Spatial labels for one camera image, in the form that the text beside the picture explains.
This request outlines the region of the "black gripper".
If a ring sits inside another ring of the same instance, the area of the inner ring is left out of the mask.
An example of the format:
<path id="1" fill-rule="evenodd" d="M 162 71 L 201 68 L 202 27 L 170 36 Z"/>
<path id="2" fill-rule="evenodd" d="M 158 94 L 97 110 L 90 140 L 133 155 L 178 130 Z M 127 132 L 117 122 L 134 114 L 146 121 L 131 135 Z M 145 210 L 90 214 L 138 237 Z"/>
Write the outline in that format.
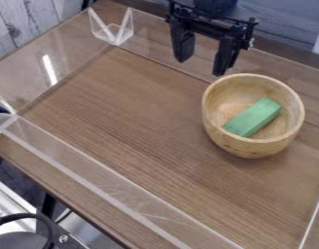
<path id="1" fill-rule="evenodd" d="M 256 17 L 238 18 L 238 0 L 169 0 L 166 22 L 170 25 L 173 50 L 183 63 L 195 52 L 195 34 L 220 40 L 213 75 L 224 76 L 234 66 L 241 49 L 253 44 L 253 32 L 258 26 Z"/>

